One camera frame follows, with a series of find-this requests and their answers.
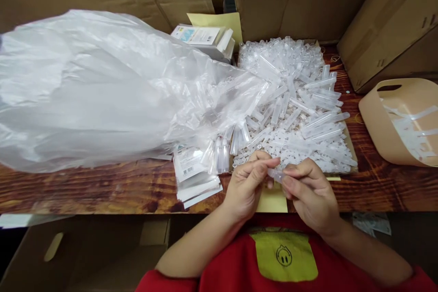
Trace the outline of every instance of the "beige plastic container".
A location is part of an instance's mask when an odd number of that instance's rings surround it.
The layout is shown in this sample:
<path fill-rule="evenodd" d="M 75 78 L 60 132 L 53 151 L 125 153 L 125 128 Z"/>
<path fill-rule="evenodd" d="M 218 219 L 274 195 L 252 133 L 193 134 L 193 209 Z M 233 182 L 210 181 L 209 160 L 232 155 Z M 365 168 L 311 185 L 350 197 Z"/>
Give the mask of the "beige plastic container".
<path fill-rule="evenodd" d="M 438 106 L 438 85 L 421 78 L 379 82 L 360 102 L 359 111 L 379 154 L 388 162 L 418 167 L 438 167 L 438 156 L 416 159 L 397 133 L 386 105 L 408 115 Z M 438 111 L 413 121 L 418 131 L 438 128 Z M 429 151 L 438 154 L 438 135 L 427 136 Z"/>

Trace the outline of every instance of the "cartoon face logo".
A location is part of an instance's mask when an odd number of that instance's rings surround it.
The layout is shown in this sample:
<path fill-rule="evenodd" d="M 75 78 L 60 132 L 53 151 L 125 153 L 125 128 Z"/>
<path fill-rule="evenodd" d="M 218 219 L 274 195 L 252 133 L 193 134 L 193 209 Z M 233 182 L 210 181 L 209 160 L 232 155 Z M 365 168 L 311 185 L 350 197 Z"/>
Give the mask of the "cartoon face logo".
<path fill-rule="evenodd" d="M 292 263 L 292 253 L 285 246 L 280 245 L 276 252 L 277 261 L 282 266 L 289 266 Z"/>

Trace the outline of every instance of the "person's right hand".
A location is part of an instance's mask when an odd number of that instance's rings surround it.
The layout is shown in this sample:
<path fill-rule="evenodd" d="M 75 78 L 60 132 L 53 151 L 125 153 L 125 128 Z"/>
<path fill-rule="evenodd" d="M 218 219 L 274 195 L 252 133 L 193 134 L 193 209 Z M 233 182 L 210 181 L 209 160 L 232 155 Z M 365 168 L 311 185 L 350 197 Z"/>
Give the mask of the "person's right hand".
<path fill-rule="evenodd" d="M 307 158 L 298 165 L 289 164 L 283 172 L 284 194 L 304 223 L 322 237 L 336 234 L 341 225 L 338 202 L 321 168 Z"/>

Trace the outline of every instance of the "yellow patch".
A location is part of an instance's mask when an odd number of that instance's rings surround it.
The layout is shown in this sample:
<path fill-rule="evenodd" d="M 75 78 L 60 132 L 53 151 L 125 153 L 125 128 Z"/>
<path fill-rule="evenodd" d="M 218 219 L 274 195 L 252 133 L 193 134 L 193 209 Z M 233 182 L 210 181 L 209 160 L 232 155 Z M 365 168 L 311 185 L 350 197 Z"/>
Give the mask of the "yellow patch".
<path fill-rule="evenodd" d="M 277 282 L 313 281 L 318 276 L 309 237 L 293 232 L 250 234 L 260 273 Z"/>

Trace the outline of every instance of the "red shirt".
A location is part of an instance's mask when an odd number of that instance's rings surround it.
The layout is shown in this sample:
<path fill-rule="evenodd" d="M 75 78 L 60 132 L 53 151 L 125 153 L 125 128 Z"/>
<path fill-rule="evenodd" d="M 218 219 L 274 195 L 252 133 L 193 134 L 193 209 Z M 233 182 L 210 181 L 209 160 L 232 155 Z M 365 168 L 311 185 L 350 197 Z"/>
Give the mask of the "red shirt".
<path fill-rule="evenodd" d="M 282 229 L 248 232 L 250 226 Z M 256 215 L 242 231 L 210 262 L 200 279 L 171 279 L 152 270 L 144 275 L 136 292 L 438 291 L 419 267 L 399 286 L 379 287 L 298 216 Z"/>

